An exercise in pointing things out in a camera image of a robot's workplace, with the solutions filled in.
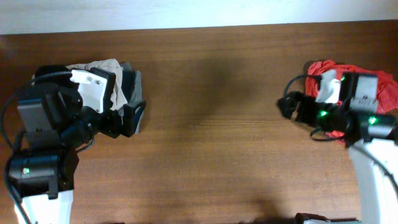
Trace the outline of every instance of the wire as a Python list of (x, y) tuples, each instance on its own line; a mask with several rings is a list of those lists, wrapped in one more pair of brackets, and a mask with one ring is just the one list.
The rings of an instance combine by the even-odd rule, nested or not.
[(304, 77), (313, 78), (313, 79), (315, 79), (315, 80), (318, 82), (318, 84), (319, 84), (319, 82), (320, 82), (321, 79), (322, 79), (322, 76), (320, 76), (320, 75), (297, 75), (296, 77), (294, 77), (293, 79), (291, 79), (291, 81), (289, 81), (288, 84), (286, 85), (285, 91), (284, 91), (284, 97), (286, 97), (286, 95), (287, 95), (287, 90), (289, 90), (289, 87), (291, 86), (291, 84), (293, 84), (293, 82), (296, 81), (296, 80), (298, 80), (299, 78), (304, 78)]
[(380, 169), (382, 169), (384, 175), (386, 175), (386, 176), (388, 177), (388, 179), (390, 180), (390, 182), (391, 182), (391, 184), (392, 184), (392, 187), (393, 187), (394, 190), (396, 191), (396, 197), (397, 197), (397, 200), (398, 200), (398, 184), (397, 184), (397, 182), (396, 182), (396, 180), (395, 180), (395, 178), (394, 178), (394, 174), (392, 174), (391, 172), (389, 172), (389, 170), (383, 165), (383, 163), (380, 162), (380, 160), (376, 159), (376, 158), (375, 158), (371, 153), (369, 153), (368, 151), (366, 151), (366, 150), (364, 150), (364, 149), (362, 149), (362, 148), (360, 148), (360, 147), (358, 147), (358, 146), (355, 146), (355, 145), (352, 145), (352, 146), (350, 146), (350, 147), (352, 147), (353, 149), (357, 150), (357, 151), (360, 152), (362, 155), (368, 157), (368, 158), (369, 158), (370, 160), (372, 160), (375, 164), (377, 164), (377, 165), (380, 167)]
[(313, 138), (312, 136), (320, 131), (323, 131), (322, 128), (317, 128), (310, 133), (310, 137), (314, 141), (318, 142), (332, 142), (332, 141), (337, 141), (337, 140), (344, 140), (344, 136), (336, 137), (336, 138), (327, 138), (327, 139), (318, 139), (318, 138)]
[(49, 73), (46, 75), (42, 75), (40, 77), (36, 77), (33, 78), (31, 80), (29, 80), (27, 83), (23, 84), (21, 87), (19, 87), (17, 89), (17, 91), (15, 91), (6, 101), (6, 103), (4, 104), (4, 106), (2, 107), (1, 110), (1, 116), (0, 116), (0, 128), (1, 128), (1, 134), (5, 140), (5, 142), (7, 143), (7, 145), (12, 149), (12, 143), (10, 141), (10, 139), (7, 137), (6, 134), (6, 129), (4, 128), (4, 115), (6, 114), (6, 109), (9, 106), (9, 104), (11, 103), (12, 99), (14, 97), (16, 97), (22, 89), (28, 87), (30, 84), (32, 84), (33, 82), (38, 82), (38, 81), (42, 81), (42, 80), (46, 80), (49, 78), (53, 78), (53, 77), (59, 77), (59, 76), (64, 76), (64, 75), (71, 75), (72, 71), (64, 71), (64, 72), (53, 72), (53, 73)]
[(77, 152), (77, 153), (83, 152), (84, 150), (86, 150), (86, 149), (88, 149), (89, 147), (93, 146), (93, 144), (94, 144), (94, 136), (93, 136), (93, 138), (91, 139), (91, 142), (90, 142), (90, 143), (88, 143), (85, 147), (82, 147), (82, 148), (80, 148), (80, 149), (77, 149), (76, 152)]
[(24, 208), (21, 205), (22, 200), (20, 197), (18, 197), (16, 195), (14, 189), (11, 186), (10, 179), (9, 179), (9, 170), (10, 170), (10, 166), (11, 166), (11, 161), (12, 161), (12, 158), (14, 157), (14, 154), (21, 149), (21, 142), (22, 142), (22, 138), (24, 137), (24, 133), (25, 133), (25, 130), (19, 132), (19, 134), (16, 136), (16, 139), (14, 142), (15, 146), (13, 148), (14, 152), (13, 152), (12, 156), (8, 159), (8, 161), (6, 163), (6, 168), (4, 170), (4, 183), (6, 185), (8, 192), (10, 193), (10, 196), (11, 196), (12, 200), (14, 201), (16, 207), (20, 211), (23, 219), (25, 220), (25, 222), (27, 224), (31, 224), (29, 217), (27, 216)]

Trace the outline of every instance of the black cable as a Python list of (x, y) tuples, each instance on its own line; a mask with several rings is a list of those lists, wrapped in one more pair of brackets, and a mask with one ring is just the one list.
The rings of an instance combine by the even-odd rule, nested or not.
[(94, 144), (94, 136), (93, 136), (93, 138), (91, 139), (91, 142), (90, 142), (90, 143), (88, 143), (85, 147), (82, 147), (82, 148), (80, 148), (80, 149), (77, 149), (76, 152), (77, 152), (77, 153), (83, 152), (84, 150), (86, 150), (86, 149), (88, 149), (89, 147), (91, 147), (93, 144)]
[(1, 110), (1, 117), (0, 117), (0, 128), (1, 128), (1, 134), (5, 140), (5, 142), (7, 143), (7, 145), (12, 149), (12, 143), (10, 141), (10, 139), (7, 137), (6, 134), (6, 129), (4, 128), (4, 115), (6, 114), (6, 109), (9, 106), (9, 104), (11, 103), (12, 99), (14, 97), (16, 97), (19, 92), (28, 87), (30, 84), (32, 84), (33, 82), (38, 82), (38, 81), (42, 81), (42, 80), (46, 80), (48, 78), (53, 78), (53, 77), (58, 77), (58, 76), (64, 76), (64, 75), (72, 75), (72, 71), (64, 71), (64, 72), (53, 72), (53, 73), (49, 73), (46, 75), (42, 75), (40, 77), (36, 77), (33, 78), (31, 80), (29, 80), (27, 83), (23, 84), (21, 87), (19, 87), (17, 89), (17, 91), (15, 91), (6, 101), (6, 103), (4, 104), (2, 110)]
[(5, 168), (5, 170), (4, 170), (4, 183), (5, 183), (5, 185), (6, 185), (6, 188), (7, 188), (8, 192), (10, 193), (10, 196), (11, 196), (12, 200), (14, 201), (16, 207), (17, 207), (18, 210), (20, 211), (20, 213), (21, 213), (23, 219), (25, 220), (25, 222), (26, 222), (27, 224), (31, 224), (31, 222), (30, 222), (30, 220), (29, 220), (29, 217), (27, 216), (27, 214), (26, 214), (24, 208), (23, 208), (22, 205), (21, 205), (21, 203), (22, 203), (21, 197), (18, 197), (18, 196), (16, 195), (16, 191), (12, 188), (11, 183), (10, 183), (10, 179), (9, 179), (9, 177), (8, 177), (8, 173), (9, 173), (9, 170), (10, 170), (12, 158), (14, 157), (14, 154), (15, 154), (17, 151), (20, 151), (20, 149), (21, 149), (21, 143), (22, 143), (22, 138), (24, 137), (24, 133), (25, 133), (25, 130), (21, 131), (21, 132), (16, 136), (16, 139), (15, 139), (15, 142), (14, 142), (14, 147), (13, 147), (12, 156), (8, 159), (8, 161), (7, 161), (7, 163), (6, 163), (6, 168)]
[(327, 138), (327, 139), (318, 139), (318, 138), (313, 138), (312, 136), (320, 131), (323, 131), (322, 128), (317, 128), (310, 133), (310, 137), (314, 141), (318, 142), (331, 142), (331, 141), (337, 141), (337, 140), (344, 140), (344, 136), (336, 137), (336, 138)]
[(352, 145), (351, 146), (353, 149), (357, 150), (358, 152), (360, 152), (362, 155), (368, 157), (370, 160), (372, 160), (375, 164), (377, 164), (383, 171), (384, 175), (386, 175), (388, 177), (388, 179), (390, 180), (392, 187), (394, 188), (395, 192), (396, 192), (396, 197), (398, 200), (398, 184), (397, 181), (394, 178), (394, 174), (392, 174), (391, 172), (389, 172), (389, 170), (383, 165), (382, 162), (380, 162), (380, 160), (376, 159), (372, 154), (370, 154), (368, 151)]
[(313, 78), (315, 79), (318, 84), (320, 84), (320, 81), (322, 80), (322, 76), (321, 75), (297, 75), (296, 77), (294, 77), (293, 79), (291, 79), (291, 81), (288, 82), (288, 84), (285, 87), (285, 91), (284, 91), (284, 97), (286, 97), (287, 95), (287, 90), (289, 90), (289, 87), (291, 86), (291, 84), (293, 84), (294, 81), (298, 80), (299, 78)]

